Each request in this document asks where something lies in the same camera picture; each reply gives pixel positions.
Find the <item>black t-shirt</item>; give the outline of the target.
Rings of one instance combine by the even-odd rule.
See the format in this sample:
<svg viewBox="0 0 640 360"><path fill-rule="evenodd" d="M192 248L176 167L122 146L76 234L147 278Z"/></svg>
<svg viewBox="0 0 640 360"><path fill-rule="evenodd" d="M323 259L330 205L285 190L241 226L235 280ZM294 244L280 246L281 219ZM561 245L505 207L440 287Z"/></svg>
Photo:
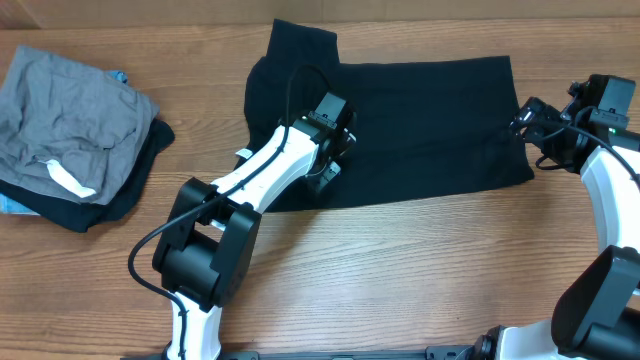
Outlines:
<svg viewBox="0 0 640 360"><path fill-rule="evenodd" d="M297 181L275 212L472 193L534 176L510 130L518 103L506 56L344 64L336 34L275 20L246 83L249 148L262 148L285 113L314 109L328 90L354 106L356 144L320 194Z"/></svg>

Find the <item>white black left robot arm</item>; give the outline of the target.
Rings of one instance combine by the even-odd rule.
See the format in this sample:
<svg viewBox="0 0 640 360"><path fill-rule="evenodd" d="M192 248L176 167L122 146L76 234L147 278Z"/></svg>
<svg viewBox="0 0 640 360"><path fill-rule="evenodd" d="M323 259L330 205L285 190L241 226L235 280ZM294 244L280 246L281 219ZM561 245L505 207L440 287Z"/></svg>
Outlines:
<svg viewBox="0 0 640 360"><path fill-rule="evenodd" d="M240 167L211 183L196 178L179 190L152 267L173 311L164 359L216 359L221 312L248 271L263 213L292 183L320 191L356 142L349 118L312 111L281 123Z"/></svg>

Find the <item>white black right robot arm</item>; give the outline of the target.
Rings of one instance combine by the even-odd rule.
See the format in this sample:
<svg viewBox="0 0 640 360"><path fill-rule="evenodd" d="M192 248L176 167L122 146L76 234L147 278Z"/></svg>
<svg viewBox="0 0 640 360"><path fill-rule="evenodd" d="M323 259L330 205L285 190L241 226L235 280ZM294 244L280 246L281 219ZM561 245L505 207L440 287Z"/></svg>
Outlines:
<svg viewBox="0 0 640 360"><path fill-rule="evenodd" d="M639 136L625 110L575 97L564 111L530 98L518 135L544 158L579 175L596 223L598 256L562 294L550 319L498 326L461 359L631 359L639 357Z"/></svg>

